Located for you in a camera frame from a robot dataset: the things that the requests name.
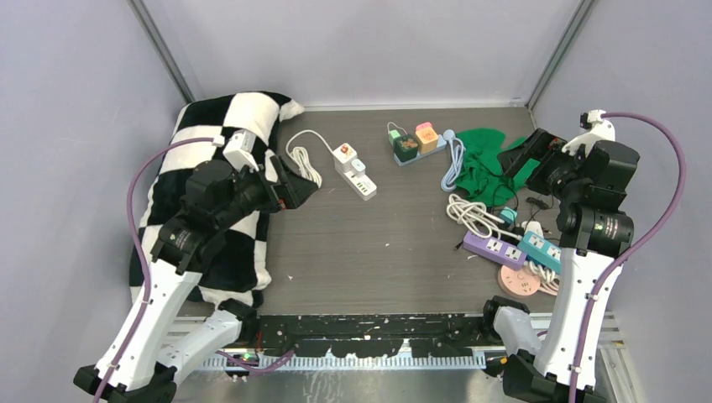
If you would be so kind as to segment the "white tiger cube socket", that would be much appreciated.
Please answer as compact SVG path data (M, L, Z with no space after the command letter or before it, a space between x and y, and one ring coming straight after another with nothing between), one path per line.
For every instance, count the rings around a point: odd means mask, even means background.
M358 158L358 153L348 143L343 143L332 151L335 164L349 167L353 160Z

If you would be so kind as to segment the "white power strip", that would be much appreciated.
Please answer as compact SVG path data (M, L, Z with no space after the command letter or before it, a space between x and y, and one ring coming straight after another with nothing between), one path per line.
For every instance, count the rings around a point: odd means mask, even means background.
M339 166L337 172L362 200L367 201L377 194L377 185L366 173L361 176L354 175L351 165L349 167Z

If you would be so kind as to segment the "white charger plug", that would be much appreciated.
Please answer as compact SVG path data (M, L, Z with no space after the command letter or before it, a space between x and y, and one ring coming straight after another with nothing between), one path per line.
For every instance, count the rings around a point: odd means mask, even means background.
M360 159L352 160L351 167L353 174L356 176L361 176L365 173L365 164Z

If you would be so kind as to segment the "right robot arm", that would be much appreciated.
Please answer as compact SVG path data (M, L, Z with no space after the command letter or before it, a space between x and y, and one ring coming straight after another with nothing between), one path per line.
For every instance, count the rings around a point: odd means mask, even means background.
M639 154L610 139L569 144L543 129L503 152L505 175L525 163L537 167L526 187L559 203L561 283L547 331L539 335L520 302L494 296L484 304L480 336L505 346L502 387L525 402L600 402L595 356L600 327L621 256L632 244L634 224L620 209Z

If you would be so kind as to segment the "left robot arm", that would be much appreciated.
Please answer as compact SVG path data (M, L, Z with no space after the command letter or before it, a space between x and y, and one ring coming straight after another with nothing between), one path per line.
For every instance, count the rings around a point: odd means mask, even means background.
M258 334L254 309L235 299L220 303L179 342L165 346L164 340L230 227L253 212L296 209L317 189L277 155L267 165L241 170L223 160L199 164L186 182L181 209L160 229L151 259L141 261L144 288L117 338L96 364L77 370L75 385L94 401L170 402L186 377L219 349L250 346Z

